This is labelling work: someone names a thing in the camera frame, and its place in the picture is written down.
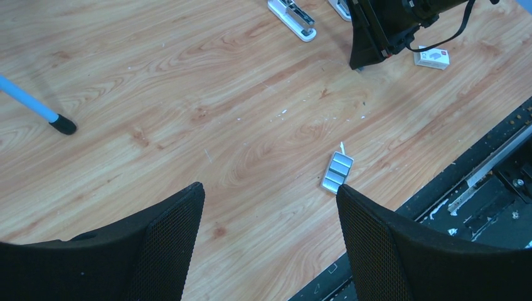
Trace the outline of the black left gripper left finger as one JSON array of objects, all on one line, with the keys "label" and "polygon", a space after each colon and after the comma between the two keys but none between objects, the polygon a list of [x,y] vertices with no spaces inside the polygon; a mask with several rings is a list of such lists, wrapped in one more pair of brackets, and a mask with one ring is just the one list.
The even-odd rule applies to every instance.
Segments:
[{"label": "black left gripper left finger", "polygon": [[204,201],[194,182],[68,241],[1,243],[1,299],[180,300]]}]

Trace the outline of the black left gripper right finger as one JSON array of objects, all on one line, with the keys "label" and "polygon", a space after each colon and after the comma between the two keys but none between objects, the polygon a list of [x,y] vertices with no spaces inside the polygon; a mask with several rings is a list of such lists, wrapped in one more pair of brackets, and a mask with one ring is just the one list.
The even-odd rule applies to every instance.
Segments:
[{"label": "black left gripper right finger", "polygon": [[530,300],[531,251],[462,240],[348,185],[336,204],[360,300]]}]

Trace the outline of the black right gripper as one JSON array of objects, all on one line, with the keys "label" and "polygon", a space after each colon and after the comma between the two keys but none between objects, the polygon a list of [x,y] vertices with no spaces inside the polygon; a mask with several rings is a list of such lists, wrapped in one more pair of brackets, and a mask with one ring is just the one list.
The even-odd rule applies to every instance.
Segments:
[{"label": "black right gripper", "polygon": [[421,27],[439,18],[427,1],[349,1],[348,9],[353,25],[349,60],[353,70],[398,54]]}]

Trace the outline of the white stapler tray piece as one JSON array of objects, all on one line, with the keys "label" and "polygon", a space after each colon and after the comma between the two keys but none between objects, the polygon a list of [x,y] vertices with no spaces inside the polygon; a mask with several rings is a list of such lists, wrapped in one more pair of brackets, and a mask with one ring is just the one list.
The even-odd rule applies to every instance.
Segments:
[{"label": "white stapler tray piece", "polygon": [[351,21],[347,0],[329,0],[328,2],[343,20]]}]

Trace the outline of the small white staple box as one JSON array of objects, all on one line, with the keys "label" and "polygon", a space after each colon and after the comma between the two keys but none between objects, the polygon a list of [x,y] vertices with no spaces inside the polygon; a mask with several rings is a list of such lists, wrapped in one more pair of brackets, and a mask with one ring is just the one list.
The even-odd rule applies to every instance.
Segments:
[{"label": "small white staple box", "polygon": [[444,70],[450,65],[450,56],[445,49],[432,48],[423,52],[414,52],[413,62],[417,66]]}]

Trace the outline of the light blue white stapler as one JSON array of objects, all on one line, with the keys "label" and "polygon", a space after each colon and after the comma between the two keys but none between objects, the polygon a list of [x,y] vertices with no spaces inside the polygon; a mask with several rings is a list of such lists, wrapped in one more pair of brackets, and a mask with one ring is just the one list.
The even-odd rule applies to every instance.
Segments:
[{"label": "light blue white stapler", "polygon": [[303,42],[312,41],[317,34],[315,21],[292,0],[268,0],[267,6]]}]

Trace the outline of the white staple tray with staples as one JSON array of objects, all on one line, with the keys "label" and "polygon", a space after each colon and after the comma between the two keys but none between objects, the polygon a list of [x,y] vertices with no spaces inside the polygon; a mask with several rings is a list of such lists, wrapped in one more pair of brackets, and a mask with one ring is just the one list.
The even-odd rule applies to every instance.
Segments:
[{"label": "white staple tray with staples", "polygon": [[341,185],[346,183],[354,159],[341,152],[334,152],[324,172],[321,187],[333,194],[338,193]]}]

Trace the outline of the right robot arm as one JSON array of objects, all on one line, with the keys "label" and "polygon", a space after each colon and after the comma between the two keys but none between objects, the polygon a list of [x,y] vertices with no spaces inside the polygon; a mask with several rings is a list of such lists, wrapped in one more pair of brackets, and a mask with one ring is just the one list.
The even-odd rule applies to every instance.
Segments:
[{"label": "right robot arm", "polygon": [[[348,1],[353,26],[353,43],[349,59],[352,70],[379,64],[402,50],[413,53],[431,50],[460,36],[469,22],[475,0],[382,0]],[[439,14],[466,3],[459,29],[439,43],[413,49],[411,43],[420,28],[428,28]]]}]

